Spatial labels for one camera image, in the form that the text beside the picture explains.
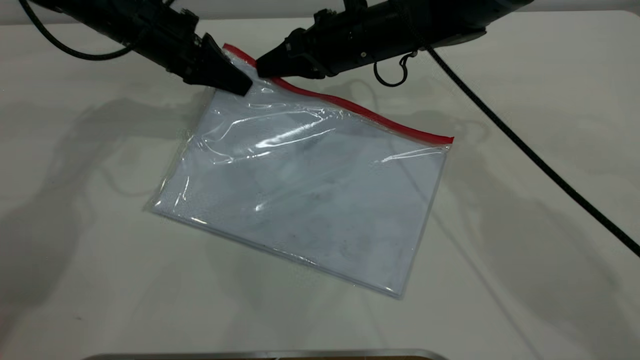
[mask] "ziplock bag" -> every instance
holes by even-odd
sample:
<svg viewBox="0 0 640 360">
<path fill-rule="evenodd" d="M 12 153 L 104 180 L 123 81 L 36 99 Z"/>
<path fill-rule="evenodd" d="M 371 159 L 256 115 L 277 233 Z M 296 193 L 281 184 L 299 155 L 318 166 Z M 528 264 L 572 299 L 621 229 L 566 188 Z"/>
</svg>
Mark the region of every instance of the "ziplock bag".
<svg viewBox="0 0 640 360">
<path fill-rule="evenodd" d="M 248 74 L 217 91 L 152 211 L 393 297 L 404 293 L 452 138 Z"/>
</svg>

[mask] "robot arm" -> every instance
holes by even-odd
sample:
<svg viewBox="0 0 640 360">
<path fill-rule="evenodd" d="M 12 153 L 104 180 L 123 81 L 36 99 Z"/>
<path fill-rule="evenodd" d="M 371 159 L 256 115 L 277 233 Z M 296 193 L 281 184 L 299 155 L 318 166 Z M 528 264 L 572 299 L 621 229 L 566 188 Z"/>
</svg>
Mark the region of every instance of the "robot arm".
<svg viewBox="0 0 640 360">
<path fill-rule="evenodd" d="M 533 0 L 344 0 L 345 11 L 322 10 L 315 24 L 296 29 L 258 59 L 261 77 L 322 79 L 412 53 L 460 44 L 486 33 L 491 22 Z"/>
<path fill-rule="evenodd" d="M 45 29 L 28 0 L 19 1 L 40 32 L 73 56 L 108 60 L 133 50 L 188 84 L 213 86 L 239 95 L 246 94 L 252 85 L 209 34 L 202 38 L 195 34 L 196 15 L 170 8 L 174 0 L 32 0 L 127 46 L 106 55 L 82 54 L 64 46 Z M 258 59 L 258 73 L 263 78 L 322 79 L 419 49 L 459 44 L 484 35 L 489 23 L 531 2 L 388 0 L 368 6 L 366 0 L 344 0 L 344 12 L 317 12 L 312 27 L 294 30 L 280 46 Z M 406 79 L 404 63 L 401 61 Z M 376 77 L 383 82 L 377 71 Z"/>
<path fill-rule="evenodd" d="M 29 18 L 56 47 L 85 60 L 109 60 L 133 50 L 180 76 L 185 83 L 207 85 L 244 95 L 251 79 L 235 68 L 209 34 L 195 34 L 198 17 L 188 10 L 176 12 L 162 0 L 32 0 L 65 13 L 107 37 L 125 44 L 106 55 L 83 54 L 57 41 L 20 0 Z"/>
</svg>

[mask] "red zip strip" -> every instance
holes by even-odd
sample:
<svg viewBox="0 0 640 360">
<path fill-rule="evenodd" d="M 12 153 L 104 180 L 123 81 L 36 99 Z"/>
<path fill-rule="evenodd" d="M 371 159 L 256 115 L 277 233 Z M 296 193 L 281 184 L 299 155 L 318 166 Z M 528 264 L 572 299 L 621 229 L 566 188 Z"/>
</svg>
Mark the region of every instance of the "red zip strip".
<svg viewBox="0 0 640 360">
<path fill-rule="evenodd" d="M 248 54 L 246 54 L 244 51 L 229 44 L 225 44 L 223 48 L 225 50 L 230 51 L 232 54 L 236 55 L 240 59 L 246 61 L 249 65 L 255 67 L 256 65 L 255 59 L 249 56 Z M 341 108 L 347 109 L 349 111 L 352 111 L 354 113 L 367 117 L 368 119 L 371 119 L 377 122 L 378 124 L 386 127 L 387 129 L 393 130 L 402 135 L 409 136 L 411 138 L 422 140 L 422 141 L 433 143 L 433 144 L 453 143 L 453 138 L 449 138 L 447 136 L 434 135 L 431 133 L 425 133 L 424 131 L 419 131 L 416 129 L 412 129 L 410 127 L 406 127 L 404 125 L 400 125 L 397 122 L 391 121 L 386 117 L 382 117 L 371 110 L 365 109 L 362 106 L 357 105 L 351 101 L 341 99 L 340 97 L 326 95 L 326 94 L 319 94 L 317 92 L 304 90 L 289 84 L 288 82 L 284 81 L 282 78 L 271 78 L 269 80 L 296 94 L 317 97 L 318 99 L 322 99 L 326 102 L 330 102 L 334 105 L 340 106 Z"/>
</svg>

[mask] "black cable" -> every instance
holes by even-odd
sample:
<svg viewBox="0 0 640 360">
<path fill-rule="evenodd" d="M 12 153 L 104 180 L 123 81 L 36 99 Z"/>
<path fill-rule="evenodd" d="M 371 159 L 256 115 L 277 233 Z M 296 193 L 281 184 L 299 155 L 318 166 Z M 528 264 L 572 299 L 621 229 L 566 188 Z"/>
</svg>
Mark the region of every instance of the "black cable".
<svg viewBox="0 0 640 360">
<path fill-rule="evenodd" d="M 64 51 L 65 53 L 67 53 L 67 54 L 69 54 L 69 55 L 71 55 L 73 57 L 76 57 L 76 58 L 79 58 L 79 59 L 82 59 L 82 60 L 90 60 L 90 61 L 112 60 L 112 59 L 115 59 L 115 58 L 119 58 L 119 57 L 121 57 L 123 55 L 129 54 L 132 50 L 134 50 L 138 46 L 138 44 L 140 44 L 140 42 L 145 38 L 145 36 L 148 34 L 148 32 L 156 25 L 156 22 L 160 18 L 160 15 L 161 15 L 161 13 L 156 15 L 156 20 L 149 27 L 147 27 L 146 29 L 141 31 L 140 35 L 138 36 L 138 38 L 133 43 L 127 45 L 123 49 L 118 50 L 118 51 L 114 51 L 113 53 L 108 53 L 108 54 L 85 54 L 85 53 L 81 53 L 79 51 L 73 50 L 72 48 L 70 48 L 69 46 L 66 46 L 65 44 L 62 44 L 56 37 L 54 37 L 49 32 L 49 30 L 47 30 L 47 28 L 44 26 L 44 24 L 42 24 L 42 21 L 40 21 L 40 19 L 36 15 L 36 13 L 31 8 L 31 5 L 29 5 L 28 0 L 18 0 L 18 2 L 22 6 L 22 9 L 24 9 L 24 12 L 27 14 L 27 16 L 29 17 L 31 22 L 38 29 L 38 31 L 50 43 L 52 43 L 55 47 L 57 47 L 58 49 Z M 173 2 L 175 2 L 175 0 L 167 0 L 167 2 L 165 2 L 166 6 L 161 10 L 161 12 L 163 12 L 167 8 L 169 8 L 169 6 L 171 6 L 173 4 Z"/>
<path fill-rule="evenodd" d="M 398 82 L 398 83 L 390 84 L 390 83 L 387 83 L 386 81 L 384 81 L 382 79 L 380 74 L 378 74 L 378 62 L 377 61 L 373 64 L 373 74 L 376 76 L 376 79 L 378 80 L 378 82 L 381 83 L 382 85 L 388 86 L 390 88 L 395 88 L 397 86 L 400 86 L 400 85 L 404 84 L 404 82 L 406 81 L 406 78 L 408 78 L 408 76 L 409 76 L 409 70 L 407 70 L 407 68 L 406 68 L 407 60 L 409 60 L 409 58 L 414 58 L 416 56 L 418 56 L 418 52 L 414 51 L 412 53 L 404 55 L 400 59 L 400 67 L 402 68 L 403 76 L 402 76 L 402 80 L 400 80 L 400 82 Z"/>
<path fill-rule="evenodd" d="M 395 6 L 398 14 L 403 17 L 404 23 L 407 24 L 414 38 L 425 50 L 433 57 L 442 70 L 453 80 L 454 83 L 476 104 L 476 106 L 500 129 L 502 132 L 520 149 L 522 152 L 536 164 L 556 185 L 560 186 L 564 192 L 569 195 L 578 205 L 585 209 L 594 219 L 604 226 L 611 234 L 618 238 L 629 250 L 640 258 L 640 245 L 636 243 L 629 235 L 614 224 L 609 218 L 595 208 L 587 199 L 578 193 L 571 185 L 569 185 L 556 171 L 554 171 L 544 160 L 542 160 L 511 128 L 500 119 L 484 101 L 482 101 L 476 93 L 471 90 L 467 84 L 450 68 L 450 66 L 436 53 L 436 51 L 425 41 L 424 37 L 415 28 L 411 17 L 406 12 L 406 7 L 398 0 L 390 0 Z"/>
</svg>

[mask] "white table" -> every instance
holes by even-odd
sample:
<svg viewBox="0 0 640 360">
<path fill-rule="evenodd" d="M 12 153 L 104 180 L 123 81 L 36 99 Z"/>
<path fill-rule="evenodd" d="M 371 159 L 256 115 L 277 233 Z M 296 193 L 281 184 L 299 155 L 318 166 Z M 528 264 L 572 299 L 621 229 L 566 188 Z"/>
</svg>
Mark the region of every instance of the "white table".
<svg viewBox="0 0 640 360">
<path fill-rule="evenodd" d="M 216 20 L 253 56 L 311 19 Z M 50 26 L 81 49 L 118 45 Z M 640 239 L 640 18 L 518 13 L 444 58 L 560 174 Z M 640 260 L 548 180 L 426 55 L 292 79 L 456 136 L 398 301 L 144 212 L 201 87 L 132 54 L 73 59 L 0 27 L 0 354 L 423 348 L 457 359 L 632 359 Z M 381 66 L 393 79 L 396 61 Z"/>
</svg>

